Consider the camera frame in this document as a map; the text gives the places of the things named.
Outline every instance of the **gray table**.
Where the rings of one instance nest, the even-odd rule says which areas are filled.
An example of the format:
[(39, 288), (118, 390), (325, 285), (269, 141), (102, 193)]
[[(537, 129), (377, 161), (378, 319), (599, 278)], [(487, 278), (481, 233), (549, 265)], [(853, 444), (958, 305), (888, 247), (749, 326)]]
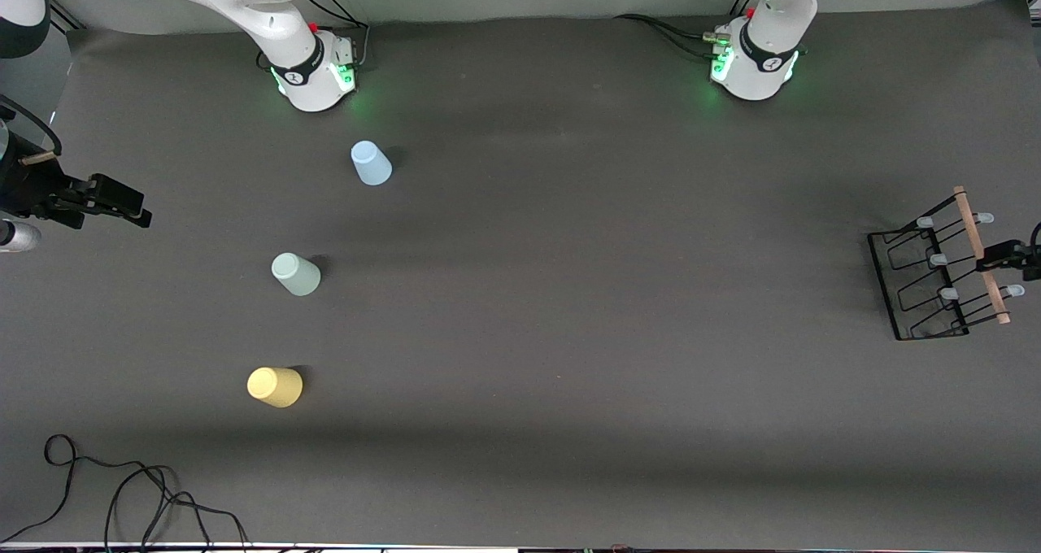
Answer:
[[(254, 539), (1036, 551), (1041, 291), (896, 343), (863, 242), (956, 183), (989, 242), (1041, 219), (1030, 33), (1019, 1), (824, 15), (750, 104), (636, 23), (395, 24), (320, 115), (245, 35), (81, 37), (62, 162), (155, 222), (0, 258), (0, 526), (55, 504), (66, 432)], [(398, 164), (378, 188), (361, 139)], [(298, 405), (247, 396), (283, 365)], [(26, 538), (99, 538), (121, 477), (83, 469)], [(154, 497), (126, 496), (132, 539)]]

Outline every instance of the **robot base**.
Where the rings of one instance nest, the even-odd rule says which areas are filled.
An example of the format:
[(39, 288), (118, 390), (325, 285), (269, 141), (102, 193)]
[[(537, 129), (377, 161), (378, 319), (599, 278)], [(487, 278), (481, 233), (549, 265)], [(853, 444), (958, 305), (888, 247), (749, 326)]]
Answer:
[(331, 31), (318, 31), (315, 36), (323, 45), (323, 61), (307, 83), (284, 83), (272, 70), (278, 91), (289, 98), (289, 103), (297, 109), (305, 112), (320, 112), (333, 107), (340, 98), (354, 91), (356, 81), (351, 40), (338, 37)]
[[(746, 17), (737, 17), (728, 24), (719, 24), (715, 31), (739, 39), (741, 29), (748, 23)], [(775, 72), (759, 71), (756, 61), (741, 49), (740, 43), (732, 43), (712, 61), (709, 79), (722, 85), (742, 100), (765, 100), (778, 93), (791, 79), (792, 68), (798, 59), (798, 52), (787, 64)]]

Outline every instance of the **wooden handle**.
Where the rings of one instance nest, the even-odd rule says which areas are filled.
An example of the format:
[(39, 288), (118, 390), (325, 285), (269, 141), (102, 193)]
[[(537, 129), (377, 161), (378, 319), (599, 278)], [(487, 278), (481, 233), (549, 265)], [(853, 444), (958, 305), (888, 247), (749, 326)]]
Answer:
[[(969, 236), (969, 246), (972, 247), (972, 255), (977, 259), (983, 257), (983, 241), (980, 240), (980, 230), (976, 229), (975, 218), (972, 216), (972, 208), (969, 207), (969, 198), (965, 194), (965, 187), (955, 187), (955, 201), (958, 202), (958, 211), (962, 215), (962, 223), (965, 224), (965, 233)], [(980, 273), (983, 276), (983, 284), (987, 287), (987, 296), (990, 297), (990, 305), (997, 313), (997, 323), (1007, 324), (1012, 321), (1009, 310), (1005, 308), (1005, 299), (1001, 299), (1001, 291), (994, 280), (994, 275), (990, 273)]]

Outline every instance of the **yellow cup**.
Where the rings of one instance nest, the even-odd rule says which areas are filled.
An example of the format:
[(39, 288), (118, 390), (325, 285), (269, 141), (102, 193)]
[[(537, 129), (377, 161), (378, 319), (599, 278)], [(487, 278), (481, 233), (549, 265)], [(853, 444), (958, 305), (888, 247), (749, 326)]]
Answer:
[(304, 391), (304, 379), (289, 368), (257, 368), (246, 383), (250, 397), (271, 406), (285, 408), (297, 402)]

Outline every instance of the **cable connector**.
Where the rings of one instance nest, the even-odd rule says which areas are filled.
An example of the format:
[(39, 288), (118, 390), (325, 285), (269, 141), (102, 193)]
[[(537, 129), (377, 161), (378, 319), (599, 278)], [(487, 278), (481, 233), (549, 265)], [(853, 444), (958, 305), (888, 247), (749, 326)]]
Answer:
[(702, 42), (721, 47), (730, 46), (730, 34), (725, 31), (703, 31)]

